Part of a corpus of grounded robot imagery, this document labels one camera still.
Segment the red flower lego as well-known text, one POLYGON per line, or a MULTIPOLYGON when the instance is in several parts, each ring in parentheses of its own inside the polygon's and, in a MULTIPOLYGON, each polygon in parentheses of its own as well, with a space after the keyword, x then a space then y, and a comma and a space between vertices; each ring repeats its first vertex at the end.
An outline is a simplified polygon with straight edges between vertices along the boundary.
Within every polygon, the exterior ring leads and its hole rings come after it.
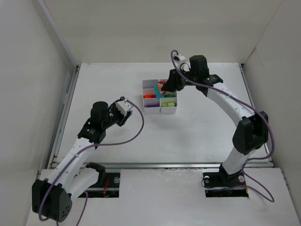
POLYGON ((159 94, 161 94, 161 95, 165 94, 165 91, 162 90, 164 84, 165 84, 165 81, 159 81, 157 83, 157 89, 158 89, 159 94))

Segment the teal lego brick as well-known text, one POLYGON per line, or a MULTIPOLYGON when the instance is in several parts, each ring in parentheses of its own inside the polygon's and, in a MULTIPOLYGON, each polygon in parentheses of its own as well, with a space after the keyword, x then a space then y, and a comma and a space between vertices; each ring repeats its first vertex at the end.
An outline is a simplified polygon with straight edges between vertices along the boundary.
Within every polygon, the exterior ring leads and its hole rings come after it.
POLYGON ((157 89, 157 86, 155 86, 154 92, 155 92, 155 95, 156 95, 156 98, 157 98, 157 99, 161 99, 161 98, 163 97, 163 95, 159 94, 158 89, 157 89))

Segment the orange round lego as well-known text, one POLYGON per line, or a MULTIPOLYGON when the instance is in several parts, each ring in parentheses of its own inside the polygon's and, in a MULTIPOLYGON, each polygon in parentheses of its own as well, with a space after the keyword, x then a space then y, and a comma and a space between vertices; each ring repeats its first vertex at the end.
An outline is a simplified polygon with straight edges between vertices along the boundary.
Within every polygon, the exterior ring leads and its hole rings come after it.
POLYGON ((150 99, 150 98, 156 98, 156 95, 153 94, 147 94, 143 96, 144 99, 150 99))

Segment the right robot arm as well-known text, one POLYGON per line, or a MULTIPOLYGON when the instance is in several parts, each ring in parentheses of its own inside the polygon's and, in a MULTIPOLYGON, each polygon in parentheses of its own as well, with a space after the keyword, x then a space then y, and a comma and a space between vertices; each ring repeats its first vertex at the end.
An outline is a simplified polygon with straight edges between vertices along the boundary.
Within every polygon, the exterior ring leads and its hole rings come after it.
POLYGON ((210 74, 207 60, 203 55, 189 58, 190 69, 184 71, 182 65, 186 58, 176 50, 171 52, 174 69, 170 70, 163 91, 176 92, 185 86, 194 85, 204 96, 214 101, 236 126, 232 138, 233 149, 220 166, 224 178, 238 174, 247 159, 268 141, 268 116, 265 112, 256 113, 245 102, 230 92, 221 77, 210 74))

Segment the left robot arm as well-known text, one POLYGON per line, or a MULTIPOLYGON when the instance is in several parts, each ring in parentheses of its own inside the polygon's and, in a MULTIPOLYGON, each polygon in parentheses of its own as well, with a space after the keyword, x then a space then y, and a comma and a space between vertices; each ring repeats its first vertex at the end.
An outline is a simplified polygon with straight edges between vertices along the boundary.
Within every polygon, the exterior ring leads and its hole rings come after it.
POLYGON ((73 202, 87 189, 105 179, 105 167, 90 162, 80 170, 85 160, 103 146, 106 130, 114 125, 122 127, 136 105, 121 97, 111 105, 104 101, 93 103, 90 116, 77 134, 65 158, 45 179, 36 179, 32 185, 32 211, 41 222, 53 220, 60 224, 68 217, 73 202))

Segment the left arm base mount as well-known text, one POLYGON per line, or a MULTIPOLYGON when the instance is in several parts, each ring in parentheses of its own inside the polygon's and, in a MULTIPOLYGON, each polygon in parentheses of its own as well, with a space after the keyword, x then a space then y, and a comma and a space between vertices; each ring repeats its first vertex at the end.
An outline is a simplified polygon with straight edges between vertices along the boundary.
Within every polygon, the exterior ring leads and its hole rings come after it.
POLYGON ((87 189, 89 198, 119 198, 120 172, 110 172, 103 165, 93 162, 85 168, 98 173, 97 181, 87 189))

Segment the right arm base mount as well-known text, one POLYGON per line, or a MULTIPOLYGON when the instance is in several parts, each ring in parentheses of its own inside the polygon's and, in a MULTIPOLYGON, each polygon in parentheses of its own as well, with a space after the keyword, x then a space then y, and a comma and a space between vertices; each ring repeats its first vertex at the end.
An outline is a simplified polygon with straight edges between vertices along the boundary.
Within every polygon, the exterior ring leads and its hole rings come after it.
POLYGON ((206 198, 248 198, 246 179, 242 172, 227 177, 222 172, 204 171, 201 181, 206 198))

